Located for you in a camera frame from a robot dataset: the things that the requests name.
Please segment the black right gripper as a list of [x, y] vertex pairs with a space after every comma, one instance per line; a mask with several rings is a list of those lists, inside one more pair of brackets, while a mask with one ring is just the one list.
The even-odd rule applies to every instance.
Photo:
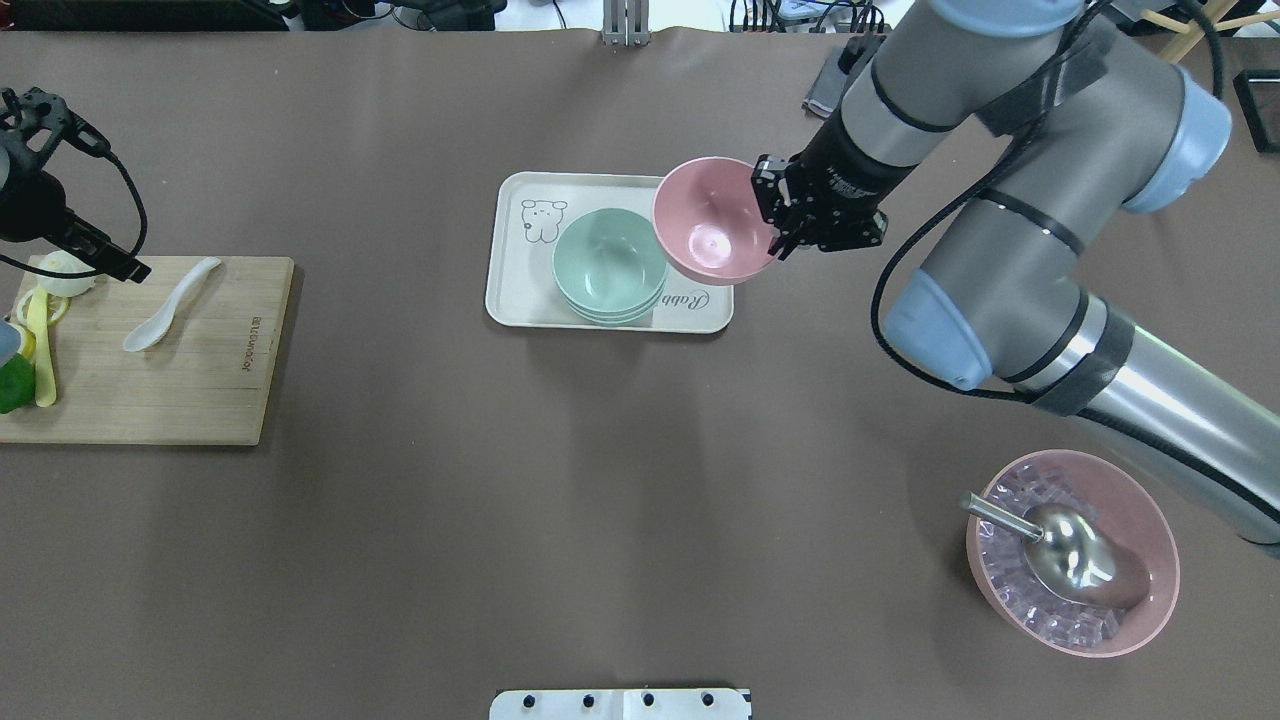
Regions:
[[841, 115], [827, 118], [788, 160], [759, 156], [751, 187], [763, 220], [777, 231], [769, 255], [781, 263], [801, 245], [824, 252], [881, 245], [887, 217], [879, 204], [914, 169], [864, 152]]

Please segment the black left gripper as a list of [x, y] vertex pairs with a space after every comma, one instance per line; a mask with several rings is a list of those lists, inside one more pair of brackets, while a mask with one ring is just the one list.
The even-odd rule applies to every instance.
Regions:
[[145, 282], [152, 268], [78, 218], [60, 181], [45, 170], [64, 143], [101, 155], [101, 132], [64, 99], [41, 88], [3, 90], [3, 238], [46, 240], [116, 281]]

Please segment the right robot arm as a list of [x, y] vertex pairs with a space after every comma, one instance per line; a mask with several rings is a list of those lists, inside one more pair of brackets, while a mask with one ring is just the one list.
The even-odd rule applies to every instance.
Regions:
[[790, 159], [751, 172], [771, 255], [882, 241], [881, 202], [964, 120], [1010, 145], [938, 213], [948, 219], [881, 347], [911, 374], [1116, 436], [1148, 471], [1248, 543], [1277, 552], [1277, 416], [1071, 269], [1119, 211], [1179, 199], [1221, 156], [1231, 115], [1183, 68], [1083, 1], [916, 1]]

